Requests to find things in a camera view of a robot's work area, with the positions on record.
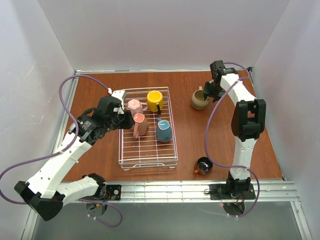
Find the yellow mug black handle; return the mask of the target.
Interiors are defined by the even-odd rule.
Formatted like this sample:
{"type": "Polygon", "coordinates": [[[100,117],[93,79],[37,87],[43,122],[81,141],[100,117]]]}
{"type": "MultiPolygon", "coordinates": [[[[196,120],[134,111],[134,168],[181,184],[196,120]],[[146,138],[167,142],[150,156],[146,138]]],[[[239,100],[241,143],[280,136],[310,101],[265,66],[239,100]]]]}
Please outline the yellow mug black handle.
{"type": "Polygon", "coordinates": [[[146,99],[148,109],[160,115],[164,107],[163,94],[160,91],[152,90],[147,94],[146,99]]]}

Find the salmon pink floral mug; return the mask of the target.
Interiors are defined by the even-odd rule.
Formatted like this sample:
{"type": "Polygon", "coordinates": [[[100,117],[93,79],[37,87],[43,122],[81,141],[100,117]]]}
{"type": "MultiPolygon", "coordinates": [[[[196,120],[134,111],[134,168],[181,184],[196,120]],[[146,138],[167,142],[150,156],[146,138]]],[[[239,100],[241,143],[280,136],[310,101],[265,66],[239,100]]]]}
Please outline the salmon pink floral mug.
{"type": "Polygon", "coordinates": [[[133,138],[137,139],[140,136],[144,136],[148,133],[148,121],[144,114],[137,113],[133,117],[133,138]]]}

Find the blue floral mug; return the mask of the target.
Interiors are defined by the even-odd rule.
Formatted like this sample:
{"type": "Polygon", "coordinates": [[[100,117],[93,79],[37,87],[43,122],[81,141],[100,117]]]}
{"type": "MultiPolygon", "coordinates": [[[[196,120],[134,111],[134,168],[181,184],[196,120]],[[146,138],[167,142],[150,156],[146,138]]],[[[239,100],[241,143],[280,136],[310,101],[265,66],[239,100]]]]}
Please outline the blue floral mug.
{"type": "Polygon", "coordinates": [[[167,143],[173,137],[173,129],[170,123],[165,119],[157,118],[155,132],[157,140],[161,143],[167,143]]]}

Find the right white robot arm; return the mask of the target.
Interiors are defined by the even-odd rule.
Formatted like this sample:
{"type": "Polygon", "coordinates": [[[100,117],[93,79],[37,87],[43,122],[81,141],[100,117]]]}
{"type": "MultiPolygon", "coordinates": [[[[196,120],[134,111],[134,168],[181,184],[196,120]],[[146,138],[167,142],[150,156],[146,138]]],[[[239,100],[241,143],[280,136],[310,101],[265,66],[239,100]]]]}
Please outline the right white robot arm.
{"type": "Polygon", "coordinates": [[[265,130],[266,102],[251,94],[238,72],[233,67],[226,67],[222,60],[211,63],[210,72],[212,79],[204,84],[204,98],[210,97],[219,104],[228,96],[235,106],[231,120],[231,131],[235,137],[233,163],[229,166],[226,182],[210,187],[211,198],[237,199],[249,194],[251,199],[255,199],[249,169],[255,144],[265,130]]]}

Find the beige ceramic mug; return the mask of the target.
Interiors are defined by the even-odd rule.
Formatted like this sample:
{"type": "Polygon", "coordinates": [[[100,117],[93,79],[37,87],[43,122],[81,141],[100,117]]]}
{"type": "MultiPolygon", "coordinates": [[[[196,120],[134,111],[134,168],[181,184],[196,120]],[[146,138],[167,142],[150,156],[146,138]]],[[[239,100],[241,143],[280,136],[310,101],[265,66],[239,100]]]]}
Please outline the beige ceramic mug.
{"type": "Polygon", "coordinates": [[[210,101],[208,98],[204,98],[204,90],[201,86],[193,93],[191,97],[191,105],[196,110],[204,110],[208,105],[210,101]]]}

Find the dark glossy orange mug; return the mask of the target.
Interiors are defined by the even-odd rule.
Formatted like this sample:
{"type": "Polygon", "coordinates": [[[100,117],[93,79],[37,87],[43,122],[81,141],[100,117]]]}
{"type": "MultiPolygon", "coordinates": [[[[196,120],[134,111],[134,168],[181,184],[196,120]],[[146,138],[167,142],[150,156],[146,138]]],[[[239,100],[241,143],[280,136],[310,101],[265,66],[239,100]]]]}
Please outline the dark glossy orange mug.
{"type": "Polygon", "coordinates": [[[200,157],[194,164],[193,175],[207,175],[213,170],[213,163],[208,157],[200,157]]]}

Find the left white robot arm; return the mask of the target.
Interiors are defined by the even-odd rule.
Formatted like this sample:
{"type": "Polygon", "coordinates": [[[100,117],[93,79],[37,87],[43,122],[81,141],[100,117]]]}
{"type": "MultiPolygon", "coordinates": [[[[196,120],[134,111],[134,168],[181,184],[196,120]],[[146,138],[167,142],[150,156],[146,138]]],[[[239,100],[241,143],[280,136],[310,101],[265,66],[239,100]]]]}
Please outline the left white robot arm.
{"type": "Polygon", "coordinates": [[[26,182],[19,181],[14,190],[44,221],[53,219],[61,209],[76,200],[105,200],[106,180],[91,173],[78,181],[62,180],[86,153],[106,133],[117,129],[130,129],[134,125],[132,114],[125,110],[127,93],[116,90],[102,97],[97,105],[87,109],[69,127],[55,156],[26,182]]]}

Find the pale pink faceted mug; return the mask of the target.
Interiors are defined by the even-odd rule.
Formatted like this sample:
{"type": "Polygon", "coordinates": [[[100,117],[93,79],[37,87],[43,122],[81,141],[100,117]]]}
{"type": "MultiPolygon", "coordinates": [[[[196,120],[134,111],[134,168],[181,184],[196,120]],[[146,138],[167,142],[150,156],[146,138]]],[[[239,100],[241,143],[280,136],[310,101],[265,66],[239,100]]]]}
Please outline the pale pink faceted mug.
{"type": "Polygon", "coordinates": [[[140,102],[137,99],[131,99],[127,103],[127,110],[131,112],[132,117],[136,114],[143,114],[144,111],[148,110],[148,104],[146,102],[140,102]]]}

